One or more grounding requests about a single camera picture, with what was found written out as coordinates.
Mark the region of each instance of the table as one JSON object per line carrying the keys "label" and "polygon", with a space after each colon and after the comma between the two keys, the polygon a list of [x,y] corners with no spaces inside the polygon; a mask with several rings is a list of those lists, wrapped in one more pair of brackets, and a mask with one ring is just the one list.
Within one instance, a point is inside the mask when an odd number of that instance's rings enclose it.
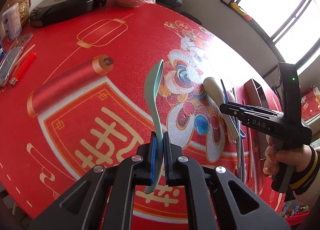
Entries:
{"label": "table", "polygon": [[[246,104],[244,83],[254,78],[270,108],[280,109],[269,86],[232,48],[157,4],[134,9],[108,0],[102,9],[23,32],[30,31],[37,59],[14,88],[0,90],[0,181],[32,218],[95,164],[117,165],[149,141],[154,126],[143,84],[160,59],[156,103],[163,129],[203,166],[224,165],[237,175],[236,147],[217,106],[208,104],[201,86],[206,77],[222,78]],[[280,212],[284,195],[263,177],[254,130],[251,138],[253,177],[244,140],[246,184]],[[154,193],[143,190],[136,188],[132,229],[188,229],[183,188],[166,186],[162,176]]]}

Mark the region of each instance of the window frame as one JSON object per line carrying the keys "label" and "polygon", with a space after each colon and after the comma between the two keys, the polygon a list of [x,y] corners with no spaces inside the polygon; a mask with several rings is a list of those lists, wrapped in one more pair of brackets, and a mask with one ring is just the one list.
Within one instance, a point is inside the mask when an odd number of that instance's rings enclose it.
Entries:
{"label": "window frame", "polygon": [[[229,3],[224,2],[223,0],[220,0],[224,5],[232,9],[234,12],[236,12],[232,7],[231,3],[239,3],[241,0],[230,0]],[[267,35],[267,33],[261,28],[261,26],[252,18],[251,21],[248,21],[245,19],[241,14],[236,12],[240,17],[242,17],[243,20],[245,20],[257,33],[258,35],[265,41],[265,43],[269,46],[269,48],[272,50],[274,55],[279,61],[285,62],[283,56],[279,52],[279,50],[276,48],[275,44],[292,28],[292,26],[298,21],[298,19],[302,16],[304,11],[307,9],[309,4],[312,0],[301,0],[299,5],[296,7],[296,9],[292,12],[292,14],[287,18],[287,20],[278,28],[278,30],[270,37]],[[311,47],[311,49],[308,50],[308,52],[301,57],[300,60],[296,62],[296,68],[299,69],[302,67],[312,56],[313,54],[320,48],[320,38],[316,41],[316,43]],[[263,78],[266,78],[268,75],[270,75],[274,70],[276,70],[277,66],[273,67],[270,71],[268,71]]]}

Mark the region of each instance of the human hand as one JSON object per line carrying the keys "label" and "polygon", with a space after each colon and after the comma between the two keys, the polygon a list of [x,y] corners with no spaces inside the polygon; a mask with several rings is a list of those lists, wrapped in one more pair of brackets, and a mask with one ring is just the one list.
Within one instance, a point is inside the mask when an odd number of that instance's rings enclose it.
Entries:
{"label": "human hand", "polygon": [[311,149],[307,145],[293,150],[281,150],[276,152],[273,146],[273,138],[267,138],[269,146],[265,150],[266,160],[263,166],[265,176],[276,175],[279,172],[279,162],[294,165],[296,172],[303,171],[311,160]]}

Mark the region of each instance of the black and yellow sleeve cuff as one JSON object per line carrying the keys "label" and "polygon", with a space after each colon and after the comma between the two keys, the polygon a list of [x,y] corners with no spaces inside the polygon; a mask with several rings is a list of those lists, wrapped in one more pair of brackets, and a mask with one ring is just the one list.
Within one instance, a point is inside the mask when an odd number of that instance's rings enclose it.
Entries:
{"label": "black and yellow sleeve cuff", "polygon": [[316,152],[312,147],[310,149],[312,155],[309,165],[301,172],[294,172],[290,180],[289,185],[296,195],[301,195],[307,191],[320,168],[320,152]]}

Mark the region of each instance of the plastic spoon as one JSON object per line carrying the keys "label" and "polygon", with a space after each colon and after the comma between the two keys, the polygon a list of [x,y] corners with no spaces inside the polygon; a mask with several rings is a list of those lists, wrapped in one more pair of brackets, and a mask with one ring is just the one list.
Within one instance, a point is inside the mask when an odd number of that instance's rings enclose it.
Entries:
{"label": "plastic spoon", "polygon": [[151,186],[145,188],[145,194],[150,194],[155,191],[156,186],[159,183],[162,171],[163,161],[163,133],[160,123],[158,110],[156,107],[156,96],[159,90],[160,81],[163,71],[163,60],[160,60],[153,68],[149,71],[147,78],[144,82],[144,98],[146,100],[149,112],[151,114],[153,123],[156,129],[157,146],[156,146],[156,168],[154,182]]}

